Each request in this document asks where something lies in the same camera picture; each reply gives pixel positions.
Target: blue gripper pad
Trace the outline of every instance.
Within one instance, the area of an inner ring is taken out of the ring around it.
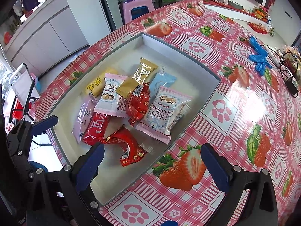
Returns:
[[[210,144],[203,144],[201,147],[201,158],[218,189],[228,193],[230,178],[220,163],[224,157],[219,156]]]
[[[103,157],[104,146],[103,144],[100,144],[76,175],[75,188],[78,193],[85,190],[91,183],[91,179],[93,178],[99,164],[102,162]]]
[[[175,221],[166,221],[161,224],[161,226],[178,226],[179,224]]]
[[[55,115],[47,117],[35,124],[31,128],[31,136],[38,136],[40,133],[48,130],[49,128],[55,126],[58,123],[58,118]]]

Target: barcode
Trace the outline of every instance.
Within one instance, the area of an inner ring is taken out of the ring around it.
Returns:
[[[124,154],[122,155],[122,158],[121,159],[126,159],[128,158],[130,154],[130,146],[128,145],[127,149],[126,149],[126,152],[124,152]]]
[[[143,88],[143,85],[139,85],[138,87],[136,87],[136,89],[133,92],[133,95],[139,97],[142,92],[142,88]]]

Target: blue glove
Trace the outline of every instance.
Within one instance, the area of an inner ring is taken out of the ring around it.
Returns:
[[[250,38],[250,44],[254,47],[258,55],[249,55],[249,59],[256,62],[255,70],[260,74],[260,76],[263,76],[266,66],[270,69],[272,68],[266,60],[268,53],[258,44],[257,40],[253,36]]]

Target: hanging clothes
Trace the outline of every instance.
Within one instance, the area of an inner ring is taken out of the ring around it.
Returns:
[[[23,1],[24,9],[26,11],[30,11],[40,4],[38,0],[22,0],[22,1]]]

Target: pink snack wrapper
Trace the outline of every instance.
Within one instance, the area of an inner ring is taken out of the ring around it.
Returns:
[[[155,100],[136,129],[168,144],[171,140],[170,130],[187,112],[187,104],[191,99],[190,96],[161,86]]]
[[[93,116],[93,110],[97,104],[97,99],[92,96],[87,96],[84,99],[84,103],[79,110],[76,117],[75,123],[73,125],[72,134],[74,135],[76,141],[79,143],[82,139],[82,135],[87,130],[91,118]]]
[[[105,115],[128,117],[126,113],[127,99],[116,92],[116,88],[127,79],[127,76],[106,73],[103,93],[94,108],[94,112]]]

